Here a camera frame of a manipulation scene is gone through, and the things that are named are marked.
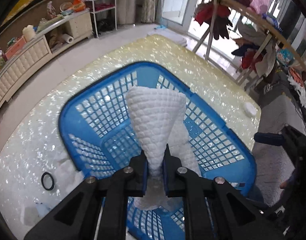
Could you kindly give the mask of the blue plastic laundry basket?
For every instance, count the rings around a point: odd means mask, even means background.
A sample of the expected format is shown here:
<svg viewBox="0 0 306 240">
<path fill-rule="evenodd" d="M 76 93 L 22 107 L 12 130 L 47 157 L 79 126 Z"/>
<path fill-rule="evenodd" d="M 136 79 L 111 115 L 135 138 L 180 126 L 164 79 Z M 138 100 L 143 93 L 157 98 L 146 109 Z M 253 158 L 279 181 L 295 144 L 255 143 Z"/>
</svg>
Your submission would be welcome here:
<svg viewBox="0 0 306 240">
<path fill-rule="evenodd" d="M 169 71 L 150 62 L 117 70 L 73 96 L 63 107 L 59 132 L 78 171 L 103 179 L 140 154 L 125 101 L 128 90 L 136 85 L 183 93 L 183 122 L 202 176 L 222 177 L 243 196 L 248 195 L 256 178 L 250 151 L 207 102 Z"/>
</svg>

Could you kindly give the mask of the orange bag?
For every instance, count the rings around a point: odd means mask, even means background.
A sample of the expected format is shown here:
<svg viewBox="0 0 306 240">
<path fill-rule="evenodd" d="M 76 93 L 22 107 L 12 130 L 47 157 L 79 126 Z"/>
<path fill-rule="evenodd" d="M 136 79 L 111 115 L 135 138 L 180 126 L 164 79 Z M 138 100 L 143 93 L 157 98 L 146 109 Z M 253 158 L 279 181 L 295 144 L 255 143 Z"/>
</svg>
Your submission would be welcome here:
<svg viewBox="0 0 306 240">
<path fill-rule="evenodd" d="M 72 8 L 75 12 L 81 12 L 86 9 L 84 0 L 73 0 Z"/>
</svg>

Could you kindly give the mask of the pink box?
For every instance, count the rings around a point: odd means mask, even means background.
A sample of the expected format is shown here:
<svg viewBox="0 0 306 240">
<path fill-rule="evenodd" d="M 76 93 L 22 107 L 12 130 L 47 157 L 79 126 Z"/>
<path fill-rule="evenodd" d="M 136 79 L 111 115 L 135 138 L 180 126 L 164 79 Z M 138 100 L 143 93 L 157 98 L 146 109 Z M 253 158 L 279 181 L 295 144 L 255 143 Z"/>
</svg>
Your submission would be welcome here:
<svg viewBox="0 0 306 240">
<path fill-rule="evenodd" d="M 18 51 L 20 51 L 24 47 L 25 44 L 26 44 L 26 40 L 24 36 L 21 36 L 20 38 L 18 38 L 18 40 L 14 42 L 12 46 L 10 46 L 10 48 L 7 49 L 5 53 L 6 58 L 10 60 L 10 58 L 13 57 L 16 53 L 18 53 Z"/>
</svg>

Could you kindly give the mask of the cream pillar candle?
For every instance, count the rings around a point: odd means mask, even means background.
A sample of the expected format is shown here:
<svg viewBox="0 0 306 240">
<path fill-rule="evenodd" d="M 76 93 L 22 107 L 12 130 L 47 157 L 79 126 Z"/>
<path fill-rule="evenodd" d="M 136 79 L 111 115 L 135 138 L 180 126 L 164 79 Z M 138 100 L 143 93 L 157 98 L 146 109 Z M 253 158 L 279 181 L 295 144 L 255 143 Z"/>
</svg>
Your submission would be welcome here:
<svg viewBox="0 0 306 240">
<path fill-rule="evenodd" d="M 22 34 L 26 40 L 26 42 L 31 41 L 36 36 L 36 32 L 33 25 L 27 25 L 23 28 Z"/>
</svg>

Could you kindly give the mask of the small white soap bar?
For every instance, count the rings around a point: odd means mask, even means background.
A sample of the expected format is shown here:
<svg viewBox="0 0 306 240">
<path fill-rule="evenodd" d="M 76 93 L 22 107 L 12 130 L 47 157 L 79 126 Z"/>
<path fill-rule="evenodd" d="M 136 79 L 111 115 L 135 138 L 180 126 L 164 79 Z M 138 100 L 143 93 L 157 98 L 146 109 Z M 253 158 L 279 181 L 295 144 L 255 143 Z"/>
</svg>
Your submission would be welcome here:
<svg viewBox="0 0 306 240">
<path fill-rule="evenodd" d="M 249 117 L 249 118 L 253 118 L 256 116 L 257 114 L 257 109 L 256 107 L 253 106 L 252 103 L 250 102 L 245 102 L 243 104 L 243 110 L 245 112 L 245 114 Z"/>
</svg>

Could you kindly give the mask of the white paper towel roll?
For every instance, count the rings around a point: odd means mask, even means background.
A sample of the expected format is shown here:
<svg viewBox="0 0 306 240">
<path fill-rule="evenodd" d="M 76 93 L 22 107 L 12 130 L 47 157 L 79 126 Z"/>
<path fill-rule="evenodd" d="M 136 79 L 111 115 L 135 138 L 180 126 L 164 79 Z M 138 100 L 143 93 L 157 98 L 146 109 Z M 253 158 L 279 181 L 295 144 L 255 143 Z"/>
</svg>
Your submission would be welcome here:
<svg viewBox="0 0 306 240">
<path fill-rule="evenodd" d="M 74 41 L 74 38 L 68 34 L 62 34 L 61 38 L 66 42 L 67 44 L 71 44 Z"/>
</svg>

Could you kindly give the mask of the cream tv cabinet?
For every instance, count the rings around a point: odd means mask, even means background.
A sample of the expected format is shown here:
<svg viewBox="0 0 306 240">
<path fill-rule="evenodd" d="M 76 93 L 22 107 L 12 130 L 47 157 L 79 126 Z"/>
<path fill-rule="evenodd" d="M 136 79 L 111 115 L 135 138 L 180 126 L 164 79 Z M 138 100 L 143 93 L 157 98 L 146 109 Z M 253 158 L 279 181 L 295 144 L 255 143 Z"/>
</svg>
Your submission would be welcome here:
<svg viewBox="0 0 306 240">
<path fill-rule="evenodd" d="M 51 49 L 46 35 L 54 30 L 72 36 L 74 41 L 67 44 L 61 35 L 60 45 Z M 0 108 L 35 72 L 73 45 L 91 37 L 92 32 L 90 12 L 84 10 L 65 16 L 27 42 L 0 70 Z"/>
</svg>

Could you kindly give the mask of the white quilted cloth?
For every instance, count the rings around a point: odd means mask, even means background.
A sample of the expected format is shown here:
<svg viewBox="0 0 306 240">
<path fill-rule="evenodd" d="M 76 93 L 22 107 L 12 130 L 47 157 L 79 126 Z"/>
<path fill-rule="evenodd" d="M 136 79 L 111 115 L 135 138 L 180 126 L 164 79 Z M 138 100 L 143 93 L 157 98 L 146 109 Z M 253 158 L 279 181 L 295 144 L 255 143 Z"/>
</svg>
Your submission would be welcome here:
<svg viewBox="0 0 306 240">
<path fill-rule="evenodd" d="M 148 161 L 148 185 L 144 197 L 134 205 L 148 211 L 159 207 L 174 211 L 180 198 L 169 198 L 163 185 L 162 162 L 165 149 L 180 159 L 182 166 L 200 175 L 200 168 L 189 144 L 184 125 L 186 96 L 171 89 L 135 86 L 126 94 L 129 118 Z"/>
</svg>

